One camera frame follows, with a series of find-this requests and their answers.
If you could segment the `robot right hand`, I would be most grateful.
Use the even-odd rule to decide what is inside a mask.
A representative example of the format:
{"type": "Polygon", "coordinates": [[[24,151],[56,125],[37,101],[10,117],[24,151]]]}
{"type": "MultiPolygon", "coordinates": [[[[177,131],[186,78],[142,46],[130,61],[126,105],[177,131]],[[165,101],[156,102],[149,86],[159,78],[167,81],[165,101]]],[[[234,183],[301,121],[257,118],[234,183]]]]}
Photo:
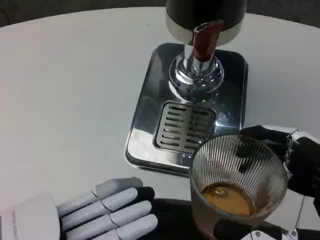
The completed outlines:
{"type": "MultiPolygon", "coordinates": [[[[239,134],[265,143],[282,161],[288,172],[288,188],[313,198],[320,210],[320,141],[305,131],[290,127],[255,125],[239,134]]],[[[251,227],[231,220],[220,220],[213,228],[218,240],[318,240],[318,230],[285,230],[272,224],[251,227]]]]}

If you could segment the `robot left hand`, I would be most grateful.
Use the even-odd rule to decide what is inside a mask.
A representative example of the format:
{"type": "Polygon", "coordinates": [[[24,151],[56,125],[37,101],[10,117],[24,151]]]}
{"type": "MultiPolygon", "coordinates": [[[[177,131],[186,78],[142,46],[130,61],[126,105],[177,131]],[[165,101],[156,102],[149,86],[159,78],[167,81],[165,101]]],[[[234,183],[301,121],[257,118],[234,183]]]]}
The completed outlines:
{"type": "Polygon", "coordinates": [[[59,206],[44,192],[1,212],[0,238],[59,240],[64,231],[154,197],[154,190],[137,177],[108,180],[59,206]]]}

